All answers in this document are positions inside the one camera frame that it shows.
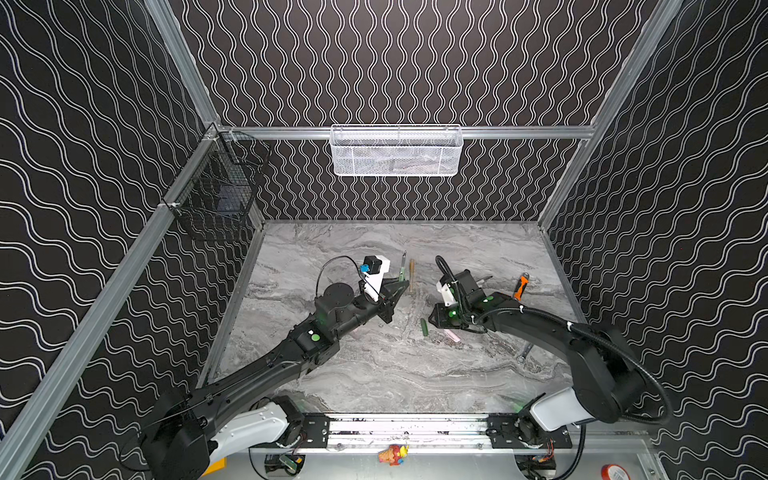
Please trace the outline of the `green pen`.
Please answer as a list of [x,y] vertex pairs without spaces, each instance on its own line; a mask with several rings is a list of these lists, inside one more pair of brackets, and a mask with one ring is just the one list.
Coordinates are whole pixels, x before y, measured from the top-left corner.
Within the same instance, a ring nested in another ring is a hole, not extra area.
[[407,262],[407,251],[404,251],[402,253],[401,261],[400,261],[400,269],[399,269],[399,275],[398,275],[399,281],[405,280],[406,262]]

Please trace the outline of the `tan pen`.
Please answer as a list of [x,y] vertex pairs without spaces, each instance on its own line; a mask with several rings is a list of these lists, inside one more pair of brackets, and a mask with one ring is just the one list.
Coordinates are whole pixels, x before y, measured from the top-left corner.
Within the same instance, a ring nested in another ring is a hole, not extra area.
[[413,294],[415,291],[415,260],[411,258],[409,260],[409,293]]

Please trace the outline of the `pink pen cap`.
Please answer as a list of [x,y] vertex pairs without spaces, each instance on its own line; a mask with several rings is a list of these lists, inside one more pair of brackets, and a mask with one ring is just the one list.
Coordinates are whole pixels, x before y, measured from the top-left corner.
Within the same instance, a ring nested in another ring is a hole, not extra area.
[[460,338],[460,337],[459,337],[457,334],[455,334],[453,331],[451,331],[451,330],[449,330],[449,329],[445,329],[445,330],[444,330],[444,334],[445,334],[445,335],[446,335],[446,336],[447,336],[447,337],[448,337],[448,338],[449,338],[451,341],[453,341],[453,342],[455,342],[455,343],[461,343],[461,342],[462,342],[461,338]]

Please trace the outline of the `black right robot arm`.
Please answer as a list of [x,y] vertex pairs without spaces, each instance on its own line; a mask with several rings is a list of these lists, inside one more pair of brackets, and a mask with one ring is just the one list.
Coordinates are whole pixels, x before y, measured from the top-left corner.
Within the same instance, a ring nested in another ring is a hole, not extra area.
[[520,278],[512,295],[486,293],[470,271],[447,272],[436,283],[441,299],[429,316],[440,329],[522,338],[567,363],[571,386],[541,394],[518,412],[513,430],[521,442],[538,446],[568,424],[629,420],[663,425],[670,419],[668,393],[617,330],[571,322],[524,304],[526,282]]

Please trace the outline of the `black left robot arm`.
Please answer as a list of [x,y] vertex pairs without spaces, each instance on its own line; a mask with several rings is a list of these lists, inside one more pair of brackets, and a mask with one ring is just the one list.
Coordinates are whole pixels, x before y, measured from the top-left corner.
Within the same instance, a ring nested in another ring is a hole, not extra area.
[[407,280],[386,278],[375,301],[346,283],[334,283],[315,298],[315,311],[264,356],[202,388],[161,394],[138,434],[154,478],[199,478],[214,448],[223,445],[215,435],[227,423],[276,388],[326,363],[349,332],[375,317],[390,323],[408,287]]

